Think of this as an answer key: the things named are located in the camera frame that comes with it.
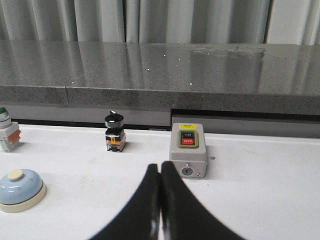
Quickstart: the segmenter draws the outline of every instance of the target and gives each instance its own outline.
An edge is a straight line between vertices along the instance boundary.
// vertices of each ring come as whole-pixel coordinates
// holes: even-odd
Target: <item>white table surface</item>
[[[20,129],[22,145],[0,150],[0,178],[34,170],[47,194],[26,211],[0,212],[1,239],[88,239],[127,203],[147,165],[160,168],[169,158],[170,132],[126,130],[120,153],[106,150],[103,128]],[[206,134],[205,140],[215,159],[204,179],[184,182],[212,214],[248,240],[319,239],[320,139]]]

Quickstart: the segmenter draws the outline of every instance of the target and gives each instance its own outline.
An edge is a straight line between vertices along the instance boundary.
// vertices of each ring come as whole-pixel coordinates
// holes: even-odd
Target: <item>push button switch box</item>
[[[169,160],[181,177],[203,178],[206,175],[208,158],[201,124],[172,125]]]

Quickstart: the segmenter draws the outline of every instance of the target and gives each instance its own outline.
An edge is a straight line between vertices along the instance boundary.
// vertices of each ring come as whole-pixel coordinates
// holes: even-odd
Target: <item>gray curtain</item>
[[[304,35],[306,40],[297,43],[313,45],[319,43],[319,2],[0,0],[0,39],[252,44],[265,40],[291,43]],[[289,3],[295,11],[285,9]],[[283,31],[290,28],[293,20],[298,21],[301,28],[297,36],[292,34],[296,23],[290,34]]]

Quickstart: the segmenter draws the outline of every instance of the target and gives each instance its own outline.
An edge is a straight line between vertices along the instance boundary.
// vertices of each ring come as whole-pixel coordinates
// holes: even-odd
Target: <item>red off button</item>
[[[182,138],[182,145],[195,145],[193,138]]]

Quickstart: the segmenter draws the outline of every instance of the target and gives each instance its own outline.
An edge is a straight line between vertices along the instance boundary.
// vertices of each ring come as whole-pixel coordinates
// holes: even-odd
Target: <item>yellow warning label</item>
[[[197,125],[194,124],[180,124],[180,129],[197,129]]]

